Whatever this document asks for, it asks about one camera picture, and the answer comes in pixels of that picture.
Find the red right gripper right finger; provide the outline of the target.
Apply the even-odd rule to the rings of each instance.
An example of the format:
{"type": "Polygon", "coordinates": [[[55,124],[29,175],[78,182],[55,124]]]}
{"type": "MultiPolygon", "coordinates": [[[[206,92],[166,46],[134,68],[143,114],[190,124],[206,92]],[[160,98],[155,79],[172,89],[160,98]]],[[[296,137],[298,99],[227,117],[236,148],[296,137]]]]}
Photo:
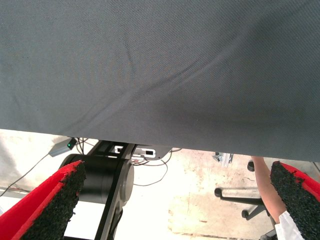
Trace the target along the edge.
{"type": "Polygon", "coordinates": [[[275,231],[279,240],[320,238],[320,183],[299,169],[275,161],[271,183],[285,204],[275,231]]]}

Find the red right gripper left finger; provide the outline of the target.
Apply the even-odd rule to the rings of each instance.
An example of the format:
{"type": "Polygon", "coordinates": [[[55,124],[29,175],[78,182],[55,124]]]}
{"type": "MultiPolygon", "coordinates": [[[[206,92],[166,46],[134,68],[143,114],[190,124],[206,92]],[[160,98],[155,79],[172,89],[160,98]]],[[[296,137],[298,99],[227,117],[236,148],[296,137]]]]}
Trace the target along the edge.
{"type": "Polygon", "coordinates": [[[0,216],[0,238],[63,239],[85,179],[81,160],[60,168],[0,216]]]}

